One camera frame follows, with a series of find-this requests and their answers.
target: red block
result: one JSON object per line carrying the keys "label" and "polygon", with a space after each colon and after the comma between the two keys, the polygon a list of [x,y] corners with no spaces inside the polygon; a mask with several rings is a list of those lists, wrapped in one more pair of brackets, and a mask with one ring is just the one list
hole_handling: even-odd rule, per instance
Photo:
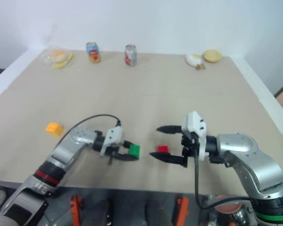
{"label": "red block", "polygon": [[157,152],[169,153],[169,147],[167,145],[157,146]]}

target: white wall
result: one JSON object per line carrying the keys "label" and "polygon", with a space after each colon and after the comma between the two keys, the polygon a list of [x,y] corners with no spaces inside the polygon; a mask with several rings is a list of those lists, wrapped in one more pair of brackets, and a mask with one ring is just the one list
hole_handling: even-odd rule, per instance
{"label": "white wall", "polygon": [[[226,56],[246,56],[272,92],[283,83],[283,70],[272,73],[283,61],[269,64],[261,56],[264,46],[283,40],[276,32],[283,31],[283,0],[0,0],[0,6],[0,26],[8,28],[0,32],[0,46],[18,44],[0,48],[0,62],[7,65],[13,59],[8,53],[19,55],[27,47],[84,49],[94,40],[112,51],[128,43],[150,53],[215,48]],[[283,48],[270,51],[268,56],[281,54]]]}

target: green block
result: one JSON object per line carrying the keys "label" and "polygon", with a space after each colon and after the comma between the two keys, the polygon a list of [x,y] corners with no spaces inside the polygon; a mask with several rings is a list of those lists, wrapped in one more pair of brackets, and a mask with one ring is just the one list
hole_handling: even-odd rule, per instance
{"label": "green block", "polygon": [[130,145],[129,154],[136,158],[140,158],[140,147],[138,145]]}

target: orange block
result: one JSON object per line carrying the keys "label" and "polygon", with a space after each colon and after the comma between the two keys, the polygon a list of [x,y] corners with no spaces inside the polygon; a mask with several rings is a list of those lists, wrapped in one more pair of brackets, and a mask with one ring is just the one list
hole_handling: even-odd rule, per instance
{"label": "orange block", "polygon": [[51,122],[49,123],[49,125],[46,127],[46,131],[52,135],[52,136],[56,136],[59,137],[62,135],[63,133],[63,127],[55,122]]}

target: red can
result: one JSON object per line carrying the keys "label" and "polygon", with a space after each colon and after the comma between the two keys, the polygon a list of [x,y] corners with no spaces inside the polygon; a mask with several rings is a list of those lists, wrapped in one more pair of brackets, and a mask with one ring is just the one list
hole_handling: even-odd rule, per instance
{"label": "red can", "polygon": [[135,66],[137,61],[137,51],[135,45],[126,45],[125,62],[129,66]]}

